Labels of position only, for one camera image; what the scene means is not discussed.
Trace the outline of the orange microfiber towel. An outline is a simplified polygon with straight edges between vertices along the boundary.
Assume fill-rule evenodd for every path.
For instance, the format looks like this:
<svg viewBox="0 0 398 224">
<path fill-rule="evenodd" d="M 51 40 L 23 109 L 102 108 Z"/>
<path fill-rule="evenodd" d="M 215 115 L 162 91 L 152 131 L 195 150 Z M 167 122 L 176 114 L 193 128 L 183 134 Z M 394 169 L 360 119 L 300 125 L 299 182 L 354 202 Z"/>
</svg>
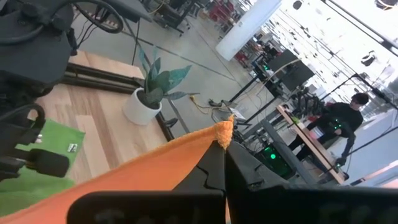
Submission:
<svg viewBox="0 0 398 224">
<path fill-rule="evenodd" d="M 186 134 L 134 158 L 82 184 L 57 192 L 43 200 L 32 193 L 12 189 L 0 193 L 0 212 L 22 202 L 22 209 L 0 217 L 0 224 L 67 224 L 69 206 L 81 196 L 97 191 L 171 190 L 205 155 L 211 143 L 225 151 L 231 143 L 233 117 Z"/>
</svg>

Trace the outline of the black monitor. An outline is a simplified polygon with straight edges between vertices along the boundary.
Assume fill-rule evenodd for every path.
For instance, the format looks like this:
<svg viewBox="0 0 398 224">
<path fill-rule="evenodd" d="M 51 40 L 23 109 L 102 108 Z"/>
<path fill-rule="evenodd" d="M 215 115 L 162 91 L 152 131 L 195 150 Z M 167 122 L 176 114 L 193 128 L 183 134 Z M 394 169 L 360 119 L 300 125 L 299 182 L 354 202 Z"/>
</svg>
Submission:
<svg viewBox="0 0 398 224">
<path fill-rule="evenodd" d="M 290 50 L 283 51 L 276 58 L 272 59 L 267 66 L 276 72 L 285 64 L 298 59 Z M 276 73 L 276 77 L 287 87 L 288 90 L 293 91 L 298 86 L 303 85 L 306 81 L 314 76 L 314 73 L 308 68 L 300 59 L 297 62 L 291 63 Z"/>
</svg>

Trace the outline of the wooden workbench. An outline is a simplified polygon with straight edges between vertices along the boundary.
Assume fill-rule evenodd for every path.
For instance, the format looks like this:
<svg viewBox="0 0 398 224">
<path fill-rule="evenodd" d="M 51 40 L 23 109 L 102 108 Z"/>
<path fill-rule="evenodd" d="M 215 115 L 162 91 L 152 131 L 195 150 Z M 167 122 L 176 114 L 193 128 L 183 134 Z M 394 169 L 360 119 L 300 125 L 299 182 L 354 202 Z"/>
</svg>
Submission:
<svg viewBox="0 0 398 224">
<path fill-rule="evenodd" d="M 314 156 L 320 161 L 320 163 L 327 168 L 329 174 L 339 183 L 343 184 L 345 176 L 343 171 L 334 170 L 334 160 L 331 154 L 315 139 L 316 135 L 309 131 L 301 121 L 294 121 L 293 117 L 285 110 L 282 105 L 276 106 L 276 110 L 282 115 L 282 117 L 292 125 L 295 132 L 302 138 L 304 143 L 310 148 Z"/>
</svg>

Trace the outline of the snake plant in white pot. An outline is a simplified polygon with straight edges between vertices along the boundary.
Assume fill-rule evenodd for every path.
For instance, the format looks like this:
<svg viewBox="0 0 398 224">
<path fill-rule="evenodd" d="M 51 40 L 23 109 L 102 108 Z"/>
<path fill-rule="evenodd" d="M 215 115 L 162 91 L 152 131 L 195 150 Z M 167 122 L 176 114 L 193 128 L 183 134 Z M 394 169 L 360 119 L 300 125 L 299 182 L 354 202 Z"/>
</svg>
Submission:
<svg viewBox="0 0 398 224">
<path fill-rule="evenodd" d="M 192 66 L 173 70 L 161 69 L 161 58 L 157 56 L 157 50 L 153 53 L 154 62 L 145 60 L 143 50 L 139 52 L 142 67 L 146 73 L 144 85 L 134 90 L 123 107 L 126 118 L 141 126 L 145 126 L 158 115 L 162 109 L 162 100 L 178 100 L 187 96 L 183 91 L 171 92 L 188 75 Z"/>
</svg>

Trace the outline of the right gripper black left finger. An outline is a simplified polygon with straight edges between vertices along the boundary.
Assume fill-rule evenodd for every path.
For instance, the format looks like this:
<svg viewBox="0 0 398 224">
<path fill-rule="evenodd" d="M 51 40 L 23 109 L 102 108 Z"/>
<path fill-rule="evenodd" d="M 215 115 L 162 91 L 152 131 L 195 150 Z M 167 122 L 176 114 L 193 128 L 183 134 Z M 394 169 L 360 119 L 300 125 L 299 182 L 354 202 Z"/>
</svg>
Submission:
<svg viewBox="0 0 398 224">
<path fill-rule="evenodd" d="M 67 224 L 224 224 L 225 151 L 213 141 L 196 166 L 169 191 L 100 191 L 80 197 Z"/>
</svg>

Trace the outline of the computer tower with green lights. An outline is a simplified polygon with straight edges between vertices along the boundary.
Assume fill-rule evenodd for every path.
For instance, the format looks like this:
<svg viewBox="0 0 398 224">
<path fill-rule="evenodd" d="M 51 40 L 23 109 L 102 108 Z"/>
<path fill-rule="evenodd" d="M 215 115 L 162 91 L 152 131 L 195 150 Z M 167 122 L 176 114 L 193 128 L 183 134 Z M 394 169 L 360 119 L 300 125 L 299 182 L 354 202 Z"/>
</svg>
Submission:
<svg viewBox="0 0 398 224">
<path fill-rule="evenodd" d="M 286 180 L 295 175 L 295 171 L 288 165 L 273 145 L 265 146 L 264 149 L 256 152 L 254 157 L 268 169 Z"/>
</svg>

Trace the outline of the person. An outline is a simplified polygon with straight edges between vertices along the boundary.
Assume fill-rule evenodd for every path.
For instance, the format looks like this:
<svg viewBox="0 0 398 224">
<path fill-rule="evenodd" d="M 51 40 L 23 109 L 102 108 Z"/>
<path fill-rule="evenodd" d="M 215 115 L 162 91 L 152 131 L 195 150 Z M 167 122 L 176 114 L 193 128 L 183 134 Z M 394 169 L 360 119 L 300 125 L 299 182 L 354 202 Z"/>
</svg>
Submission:
<svg viewBox="0 0 398 224">
<path fill-rule="evenodd" d="M 313 128 L 318 128 L 323 133 L 317 138 L 320 144 L 324 144 L 336 137 L 347 139 L 341 157 L 336 160 L 336 163 L 340 166 L 345 165 L 356 139 L 354 132 L 364 121 L 359 109 L 366 105 L 368 101 L 369 95 L 367 93 L 356 93 L 351 97 L 350 103 L 339 102 L 326 106 L 323 114 L 306 126 L 309 131 Z"/>
</svg>

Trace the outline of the green microfiber towel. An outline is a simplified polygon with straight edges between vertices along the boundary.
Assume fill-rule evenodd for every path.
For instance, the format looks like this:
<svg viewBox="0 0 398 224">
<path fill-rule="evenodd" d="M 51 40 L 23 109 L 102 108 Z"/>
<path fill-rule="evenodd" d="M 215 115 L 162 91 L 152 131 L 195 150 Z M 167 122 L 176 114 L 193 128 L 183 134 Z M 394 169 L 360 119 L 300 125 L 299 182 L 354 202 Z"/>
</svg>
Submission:
<svg viewBox="0 0 398 224">
<path fill-rule="evenodd" d="M 44 149 L 66 156 L 71 164 L 74 163 L 83 145 L 84 132 L 48 120 L 41 133 L 43 143 L 18 145 L 17 148 L 25 151 Z M 0 182 L 0 217 L 18 212 L 75 185 L 68 177 L 39 174 L 26 167 L 22 167 L 19 173 L 20 176 L 16 179 Z"/>
</svg>

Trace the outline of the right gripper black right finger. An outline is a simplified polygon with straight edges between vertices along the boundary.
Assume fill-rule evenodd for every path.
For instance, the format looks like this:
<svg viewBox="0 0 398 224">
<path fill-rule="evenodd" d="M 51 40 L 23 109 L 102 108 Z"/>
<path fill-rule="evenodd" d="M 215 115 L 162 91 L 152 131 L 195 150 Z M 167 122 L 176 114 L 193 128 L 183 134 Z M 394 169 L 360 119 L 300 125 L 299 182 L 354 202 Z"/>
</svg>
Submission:
<svg viewBox="0 0 398 224">
<path fill-rule="evenodd" d="M 225 159 L 232 224 L 398 224 L 398 190 L 292 184 L 231 142 Z"/>
</svg>

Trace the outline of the white square pillar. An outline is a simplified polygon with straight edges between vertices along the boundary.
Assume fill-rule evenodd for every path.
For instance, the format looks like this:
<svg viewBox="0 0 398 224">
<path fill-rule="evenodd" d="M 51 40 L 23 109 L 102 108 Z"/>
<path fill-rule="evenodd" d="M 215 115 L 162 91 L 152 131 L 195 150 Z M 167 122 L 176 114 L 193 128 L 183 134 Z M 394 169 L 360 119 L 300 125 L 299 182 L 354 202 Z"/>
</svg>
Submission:
<svg viewBox="0 0 398 224">
<path fill-rule="evenodd" d="M 215 47 L 227 61 L 249 41 L 280 7 L 282 0 L 257 0 Z"/>
</svg>

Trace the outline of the black office chair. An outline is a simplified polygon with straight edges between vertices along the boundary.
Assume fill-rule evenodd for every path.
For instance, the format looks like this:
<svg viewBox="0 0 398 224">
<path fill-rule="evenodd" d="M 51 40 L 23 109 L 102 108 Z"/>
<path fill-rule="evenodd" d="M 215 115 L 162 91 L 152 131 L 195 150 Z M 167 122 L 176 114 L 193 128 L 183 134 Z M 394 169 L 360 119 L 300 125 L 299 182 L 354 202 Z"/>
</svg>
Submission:
<svg viewBox="0 0 398 224">
<path fill-rule="evenodd" d="M 186 22 L 186 30 L 190 30 L 187 16 L 197 3 L 198 0 L 162 0 L 154 12 L 154 20 L 163 28 L 176 30 L 181 37 L 185 32 L 179 26 Z"/>
</svg>

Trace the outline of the grey computer desk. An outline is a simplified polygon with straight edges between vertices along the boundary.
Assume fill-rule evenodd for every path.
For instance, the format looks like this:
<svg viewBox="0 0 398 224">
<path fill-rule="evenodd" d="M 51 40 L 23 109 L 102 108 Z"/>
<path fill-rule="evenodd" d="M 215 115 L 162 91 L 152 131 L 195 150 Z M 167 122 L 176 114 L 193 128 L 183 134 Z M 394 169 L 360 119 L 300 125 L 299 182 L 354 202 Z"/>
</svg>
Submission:
<svg viewBox="0 0 398 224">
<path fill-rule="evenodd" d="M 137 48 L 139 46 L 139 31 L 141 28 L 141 19 L 146 20 L 147 22 L 152 22 L 152 16 L 146 10 L 144 5 L 140 2 L 140 0 L 104 0 L 108 4 L 110 4 L 116 12 L 122 17 L 124 24 L 127 25 L 127 29 L 134 38 L 134 52 L 132 56 L 131 65 L 134 65 L 136 59 Z M 132 27 L 128 21 L 134 22 L 137 24 L 136 32 L 132 31 Z"/>
</svg>

